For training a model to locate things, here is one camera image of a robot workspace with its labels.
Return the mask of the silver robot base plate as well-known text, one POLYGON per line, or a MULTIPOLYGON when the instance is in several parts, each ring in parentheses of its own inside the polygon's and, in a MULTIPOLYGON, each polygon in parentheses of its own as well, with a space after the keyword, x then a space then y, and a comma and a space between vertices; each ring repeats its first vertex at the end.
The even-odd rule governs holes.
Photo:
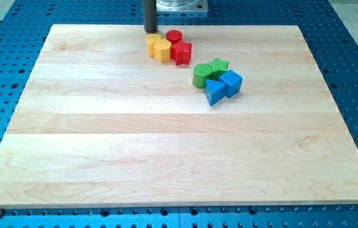
POLYGON ((208 12, 208 0, 157 0, 157 10, 163 12, 208 12))

